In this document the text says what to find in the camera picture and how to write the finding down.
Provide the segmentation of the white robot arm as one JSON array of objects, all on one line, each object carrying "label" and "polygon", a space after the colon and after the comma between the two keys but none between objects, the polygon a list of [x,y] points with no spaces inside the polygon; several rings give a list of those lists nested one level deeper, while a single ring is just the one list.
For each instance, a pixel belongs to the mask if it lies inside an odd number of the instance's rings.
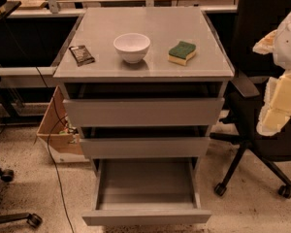
[{"label": "white robot arm", "polygon": [[260,135],[273,136],[281,131],[291,117],[291,12],[276,30],[254,45],[253,51],[270,53],[275,66],[282,69],[278,78],[268,79],[264,105],[256,126]]}]

